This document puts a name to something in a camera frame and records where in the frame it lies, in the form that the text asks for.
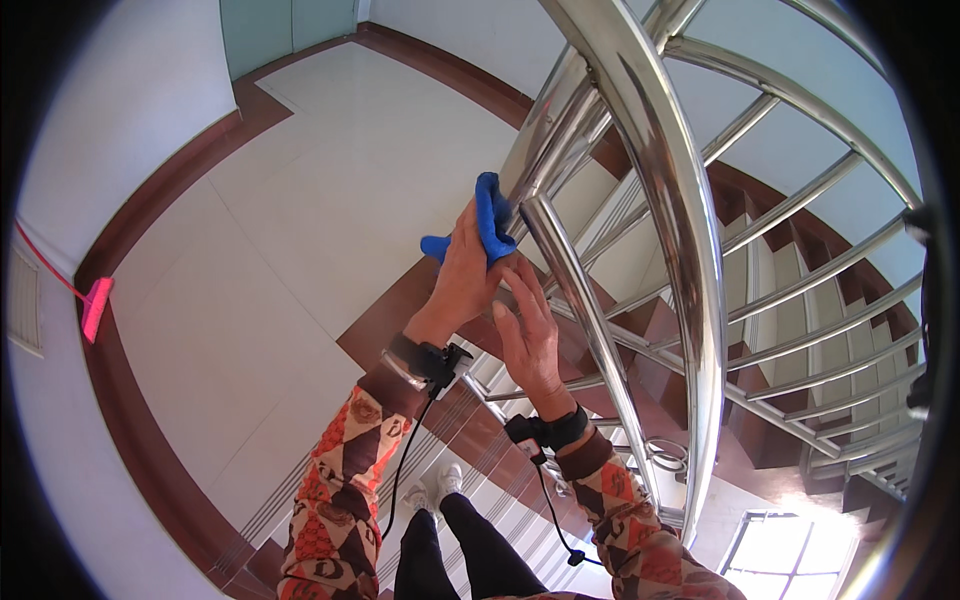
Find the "black cable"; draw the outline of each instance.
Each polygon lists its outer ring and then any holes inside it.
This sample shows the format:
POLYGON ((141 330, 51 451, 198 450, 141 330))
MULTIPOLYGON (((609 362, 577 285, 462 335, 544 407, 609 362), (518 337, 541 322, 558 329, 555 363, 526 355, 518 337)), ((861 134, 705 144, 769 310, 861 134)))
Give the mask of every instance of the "black cable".
POLYGON ((387 534, 390 533, 390 528, 394 526, 394 516, 396 515, 396 488, 400 485, 400 472, 403 470, 403 462, 407 460, 407 452, 410 450, 410 446, 414 444, 414 436, 417 435, 417 430, 420 429, 420 424, 423 423, 426 412, 430 410, 430 405, 433 404, 433 401, 436 399, 437 394, 434 394, 431 390, 431 393, 427 396, 426 404, 423 405, 423 412, 420 413, 420 418, 417 420, 417 424, 414 425, 414 430, 410 432, 407 445, 403 448, 403 454, 400 455, 400 464, 396 466, 396 473, 394 474, 394 493, 390 499, 390 520, 387 521, 387 528, 383 530, 383 535, 380 536, 381 540, 387 538, 387 534))
POLYGON ((603 563, 587 558, 587 555, 583 550, 574 550, 570 547, 570 544, 566 543, 564 532, 560 530, 560 523, 557 522, 557 511, 553 510, 553 502, 550 501, 550 494, 546 491, 546 482, 543 481, 543 470, 540 468, 540 465, 536 465, 536 467, 537 475, 540 477, 540 486, 543 488, 543 496, 546 498, 546 505, 550 508, 550 515, 553 517, 553 526, 557 528, 557 535, 560 536, 560 541, 564 544, 564 548, 566 548, 566 551, 570 553, 570 558, 566 561, 566 563, 570 566, 576 566, 583 561, 587 561, 588 563, 599 564, 600 566, 603 566, 603 563))

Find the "brown sleeve cuff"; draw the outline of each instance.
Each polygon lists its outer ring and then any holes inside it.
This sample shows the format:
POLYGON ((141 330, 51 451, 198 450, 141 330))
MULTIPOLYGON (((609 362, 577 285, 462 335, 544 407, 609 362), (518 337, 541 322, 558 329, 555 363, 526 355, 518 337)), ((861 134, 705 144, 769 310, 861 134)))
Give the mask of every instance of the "brown sleeve cuff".
POLYGON ((610 460, 613 444, 603 437, 599 429, 593 430, 593 436, 573 452, 557 457, 557 465, 569 480, 589 477, 610 460))
POLYGON ((418 392, 402 377, 380 364, 360 377, 357 385, 373 396, 380 406, 408 419, 414 417, 424 399, 423 392, 418 392))

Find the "foot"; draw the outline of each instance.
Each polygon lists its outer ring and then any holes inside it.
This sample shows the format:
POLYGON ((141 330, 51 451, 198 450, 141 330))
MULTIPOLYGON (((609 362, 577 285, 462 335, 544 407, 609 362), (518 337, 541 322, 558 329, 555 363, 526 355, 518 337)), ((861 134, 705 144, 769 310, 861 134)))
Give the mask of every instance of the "foot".
POLYGON ((410 491, 403 495, 402 501, 412 508, 414 513, 420 509, 424 509, 431 514, 433 513, 433 510, 430 508, 430 499, 426 494, 426 488, 420 481, 415 483, 413 488, 410 488, 410 491))
POLYGON ((451 463, 449 467, 440 469, 437 473, 437 506, 441 500, 452 493, 460 493, 464 486, 464 474, 460 465, 451 463))

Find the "patterned sleeve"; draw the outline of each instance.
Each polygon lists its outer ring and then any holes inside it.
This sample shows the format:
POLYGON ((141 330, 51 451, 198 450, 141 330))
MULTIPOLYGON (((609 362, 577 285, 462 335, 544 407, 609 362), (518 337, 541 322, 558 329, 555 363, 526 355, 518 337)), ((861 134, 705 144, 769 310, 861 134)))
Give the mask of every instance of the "patterned sleeve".
POLYGON ((310 453, 294 497, 281 600, 377 597, 374 490, 421 399, 379 367, 350 392, 310 453))
POLYGON ((613 597, 746 600, 739 589, 693 560, 599 431, 558 457, 577 503, 593 525, 593 543, 613 576, 613 597))

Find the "window pane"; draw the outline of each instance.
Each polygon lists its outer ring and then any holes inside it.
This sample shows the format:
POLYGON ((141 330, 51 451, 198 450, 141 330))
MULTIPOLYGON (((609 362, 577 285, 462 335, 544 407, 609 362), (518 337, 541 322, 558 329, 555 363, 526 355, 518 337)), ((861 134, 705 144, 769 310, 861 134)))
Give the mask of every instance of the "window pane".
POLYGON ((765 521, 748 522, 731 568, 790 573, 800 556, 809 526, 809 521, 795 516, 771 516, 765 521))
POLYGON ((786 591, 783 600, 827 600, 836 580, 836 573, 797 575, 790 582, 790 589, 786 591))
POLYGON ((806 545, 804 559, 798 573, 826 573, 839 571, 850 550, 851 535, 843 527, 831 523, 817 523, 806 545))
POLYGON ((778 600, 786 586, 786 575, 765 575, 744 571, 727 571, 727 581, 734 584, 750 600, 778 600))

